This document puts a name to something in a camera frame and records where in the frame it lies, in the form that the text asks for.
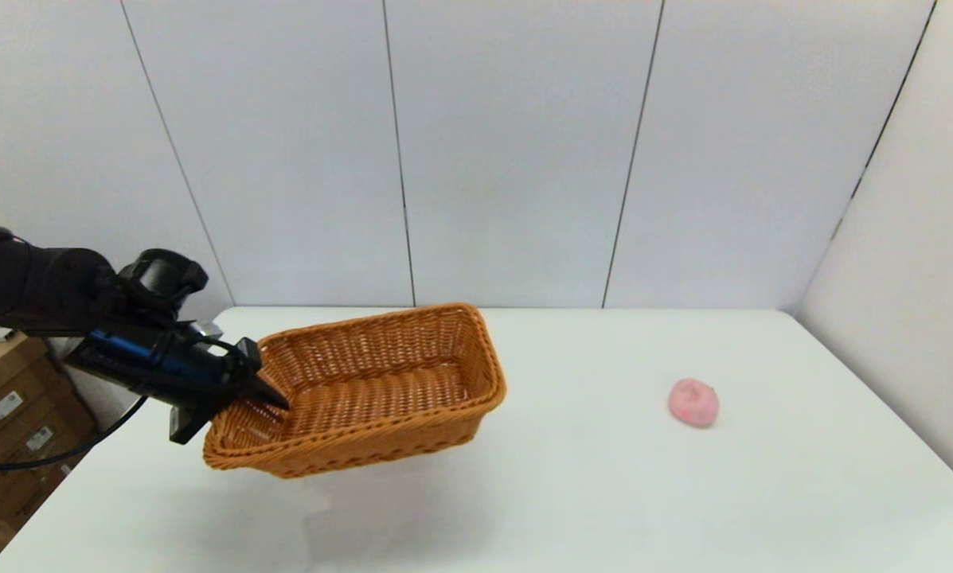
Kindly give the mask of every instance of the orange wicker basket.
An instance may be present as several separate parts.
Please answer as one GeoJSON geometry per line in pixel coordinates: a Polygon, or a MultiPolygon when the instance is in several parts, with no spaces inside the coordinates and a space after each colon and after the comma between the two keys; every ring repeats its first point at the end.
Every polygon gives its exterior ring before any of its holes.
{"type": "Polygon", "coordinates": [[[286,330],[259,347],[260,376],[290,409],[232,403],[204,442],[213,468],[300,478],[437,452],[469,442],[505,398],[486,324],[470,305],[286,330]]]}

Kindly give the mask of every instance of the woven basket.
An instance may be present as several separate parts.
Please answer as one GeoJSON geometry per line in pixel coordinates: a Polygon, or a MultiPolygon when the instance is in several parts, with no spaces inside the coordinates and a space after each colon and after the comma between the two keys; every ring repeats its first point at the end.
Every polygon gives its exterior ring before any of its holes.
{"type": "Polygon", "coordinates": [[[429,454],[469,442],[505,398],[475,307],[448,304],[286,330],[259,342],[260,376],[287,411],[237,400],[204,461],[279,478],[429,454]]]}

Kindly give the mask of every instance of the panel seam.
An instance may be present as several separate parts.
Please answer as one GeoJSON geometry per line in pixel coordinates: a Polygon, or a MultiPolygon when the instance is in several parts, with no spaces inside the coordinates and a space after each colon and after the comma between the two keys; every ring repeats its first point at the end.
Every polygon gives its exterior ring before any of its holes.
{"type": "Polygon", "coordinates": [[[625,193],[621,196],[621,209],[618,211],[618,228],[614,231],[614,247],[611,248],[611,264],[607,265],[607,282],[603,285],[603,301],[600,308],[607,308],[607,294],[611,290],[611,275],[614,274],[614,260],[618,255],[618,239],[621,238],[621,222],[625,218],[625,204],[628,202],[628,188],[632,183],[632,168],[635,166],[635,152],[639,148],[639,132],[642,130],[642,119],[646,111],[646,98],[650,94],[650,80],[654,76],[654,62],[657,60],[657,46],[661,40],[661,23],[664,21],[664,6],[666,0],[661,0],[661,9],[657,14],[657,33],[654,34],[654,46],[650,51],[650,67],[646,70],[646,84],[642,89],[642,103],[639,105],[639,122],[635,124],[635,138],[632,141],[632,155],[628,161],[628,175],[625,177],[625,193]]]}
{"type": "Polygon", "coordinates": [[[137,43],[137,36],[133,33],[133,23],[130,22],[130,14],[126,11],[126,3],[124,0],[119,0],[119,6],[123,8],[123,17],[126,18],[126,27],[130,30],[130,38],[133,40],[133,47],[137,51],[137,58],[140,60],[140,68],[144,72],[144,79],[147,80],[147,88],[150,90],[151,98],[154,100],[154,108],[157,109],[158,117],[161,119],[161,127],[164,127],[164,134],[168,138],[168,146],[171,148],[171,153],[175,156],[175,163],[178,164],[178,172],[182,175],[182,182],[186,185],[186,192],[189,193],[189,199],[193,202],[193,211],[197,212],[197,218],[200,221],[201,228],[204,229],[204,236],[207,239],[207,246],[210,247],[211,254],[214,256],[214,262],[218,266],[218,273],[221,275],[221,283],[225,285],[225,291],[228,293],[228,300],[231,301],[232,305],[236,305],[236,297],[232,296],[232,288],[228,284],[228,277],[225,276],[225,268],[221,266],[221,258],[218,257],[217,248],[214,247],[214,242],[211,240],[211,233],[207,229],[207,224],[204,222],[204,215],[200,211],[200,205],[197,204],[197,198],[193,195],[193,188],[189,185],[189,178],[186,176],[186,168],[182,167],[182,160],[178,156],[178,149],[175,148],[175,141],[171,138],[171,131],[168,130],[168,123],[164,120],[164,113],[161,111],[161,104],[157,99],[157,94],[154,91],[154,84],[151,83],[151,76],[147,72],[147,65],[144,63],[144,56],[140,53],[140,45],[137,43]]]}
{"type": "Polygon", "coordinates": [[[805,302],[805,297],[808,296],[808,291],[812,290],[812,283],[815,283],[815,277],[819,275],[819,269],[822,269],[822,265],[826,262],[826,255],[830,253],[830,246],[832,246],[835,239],[837,239],[837,233],[841,231],[842,226],[844,225],[844,218],[847,217],[848,211],[851,210],[851,204],[854,203],[854,198],[856,193],[858,193],[858,188],[861,186],[862,179],[865,179],[865,173],[869,170],[869,164],[873,162],[873,156],[876,155],[876,149],[880,146],[880,141],[883,138],[883,134],[887,131],[887,126],[890,123],[890,119],[894,116],[894,108],[897,107],[898,100],[901,99],[901,93],[904,91],[904,85],[908,81],[909,73],[912,73],[912,68],[916,64],[916,58],[919,56],[919,48],[921,48],[921,43],[925,39],[925,32],[928,30],[928,23],[932,21],[932,12],[935,12],[935,4],[939,0],[932,0],[932,6],[928,10],[928,14],[925,15],[925,25],[923,25],[923,30],[919,35],[919,42],[916,43],[916,48],[912,52],[912,59],[908,61],[908,68],[904,70],[904,76],[901,77],[901,84],[897,88],[897,93],[894,94],[894,101],[890,104],[890,110],[887,111],[887,117],[883,120],[883,127],[880,127],[880,134],[876,137],[876,142],[873,143],[873,149],[869,152],[869,158],[865,160],[865,166],[862,167],[861,174],[858,175],[858,181],[855,181],[855,188],[851,191],[851,197],[848,198],[847,205],[844,206],[844,211],[841,213],[841,218],[837,220],[837,225],[834,228],[834,232],[830,235],[830,239],[826,241],[826,246],[822,249],[822,256],[819,257],[819,264],[815,265],[815,271],[812,272],[812,276],[808,279],[808,283],[805,283],[805,290],[801,294],[800,300],[798,300],[793,308],[793,311],[790,313],[791,316],[797,318],[798,313],[801,312],[801,307],[805,302]]]}
{"type": "Polygon", "coordinates": [[[395,119],[395,147],[399,155],[399,186],[402,189],[402,217],[406,225],[406,255],[409,257],[409,286],[412,289],[413,305],[416,305],[416,276],[413,273],[412,242],[409,238],[409,208],[406,205],[406,175],[402,170],[402,138],[399,136],[399,106],[395,98],[395,70],[392,69],[392,35],[388,30],[388,0],[381,0],[385,16],[385,47],[388,49],[388,79],[392,86],[392,116],[395,119]]]}

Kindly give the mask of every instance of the black cable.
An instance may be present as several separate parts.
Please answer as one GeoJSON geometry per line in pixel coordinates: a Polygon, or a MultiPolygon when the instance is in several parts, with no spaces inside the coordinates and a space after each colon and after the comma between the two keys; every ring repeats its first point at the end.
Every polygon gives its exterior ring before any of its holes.
{"type": "Polygon", "coordinates": [[[44,458],[43,460],[32,460],[29,462],[15,462],[10,464],[0,464],[0,471],[29,470],[33,468],[39,468],[41,466],[46,466],[48,464],[61,462],[62,460],[66,460],[68,458],[76,456],[76,454],[86,452],[86,450],[90,450],[91,447],[97,446],[98,443],[101,443],[102,439],[108,438],[109,435],[112,435],[112,433],[115,433],[117,429],[119,429],[123,424],[126,423],[126,421],[129,421],[129,419],[133,417],[133,414],[137,413],[137,410],[140,410],[140,407],[144,405],[145,402],[147,402],[147,396],[140,396],[140,399],[138,399],[137,402],[134,403],[133,407],[130,407],[129,411],[127,411],[126,414],[123,414],[122,418],[117,419],[115,423],[110,425],[108,429],[106,429],[104,433],[102,433],[102,435],[99,435],[97,436],[97,438],[90,440],[90,442],[82,443],[82,445],[73,447],[72,450],[69,450],[68,452],[64,454],[58,454],[57,456],[51,456],[50,458],[44,458]]]}

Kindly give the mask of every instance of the basket rim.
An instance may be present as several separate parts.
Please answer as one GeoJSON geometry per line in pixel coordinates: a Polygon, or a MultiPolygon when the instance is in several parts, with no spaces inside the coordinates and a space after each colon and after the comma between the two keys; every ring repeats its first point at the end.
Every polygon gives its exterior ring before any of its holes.
{"type": "Polygon", "coordinates": [[[444,303],[439,305],[430,305],[425,307],[404,309],[395,312],[382,313],[378,315],[363,316],[359,318],[350,318],[340,322],[326,322],[310,326],[299,327],[298,329],[282,330],[278,333],[268,334],[258,342],[260,347],[266,345],[268,341],[276,338],[290,337],[290,335],[299,333],[322,333],[324,330],[341,329],[347,325],[355,325],[370,322],[386,322],[393,320],[396,316],[403,314],[439,314],[446,311],[462,311],[473,321],[479,332],[482,344],[481,352],[486,358],[487,364],[490,364],[490,388],[485,395],[479,398],[463,400],[453,406],[434,407],[429,410],[421,410],[399,416],[389,416],[365,423],[349,425],[348,427],[331,428],[328,431],[313,433],[312,435],[298,435],[294,438],[280,440],[279,442],[263,443],[260,446],[231,447],[222,446],[221,428],[228,422],[231,415],[231,407],[223,410],[214,420],[211,420],[211,427],[204,439],[204,456],[215,458],[225,458],[228,460],[258,456],[258,454],[271,454],[281,450],[290,450],[294,447],[304,445],[304,443],[317,443],[317,445],[326,445],[328,442],[345,442],[354,435],[360,433],[373,433],[378,429],[385,427],[397,427],[400,429],[412,429],[425,427],[425,422],[430,418],[441,418],[441,423],[451,423],[463,419],[483,417],[487,412],[494,410],[505,399],[505,377],[502,371],[501,363],[498,361],[497,353],[494,351],[494,344],[490,340],[490,334],[486,328],[486,322],[483,320],[479,309],[468,303],[444,303]]]}

